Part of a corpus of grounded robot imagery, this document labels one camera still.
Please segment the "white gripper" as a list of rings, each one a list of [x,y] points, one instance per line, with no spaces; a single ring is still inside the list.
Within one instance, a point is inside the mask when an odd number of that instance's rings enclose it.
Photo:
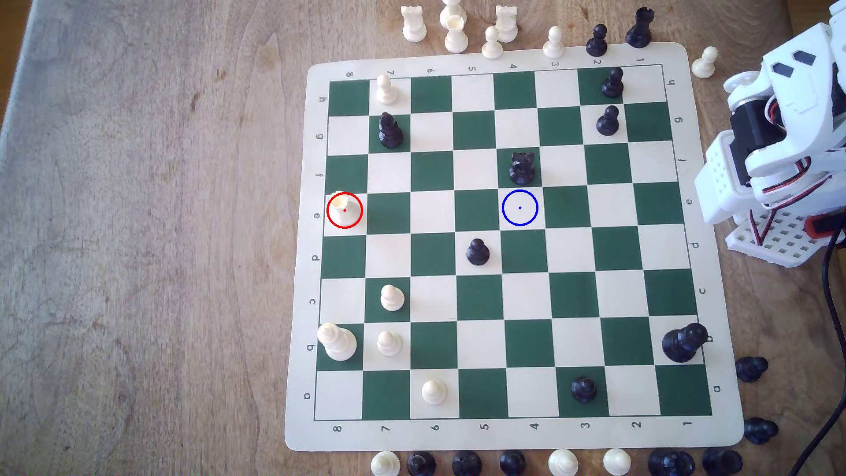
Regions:
[[[735,167],[730,144],[735,139],[731,130],[717,134],[705,151],[705,164],[694,180],[703,220],[711,225],[734,218],[741,224],[748,212],[761,212],[750,187],[742,186]],[[829,239],[843,214],[817,214],[805,220],[805,233],[810,239]]]

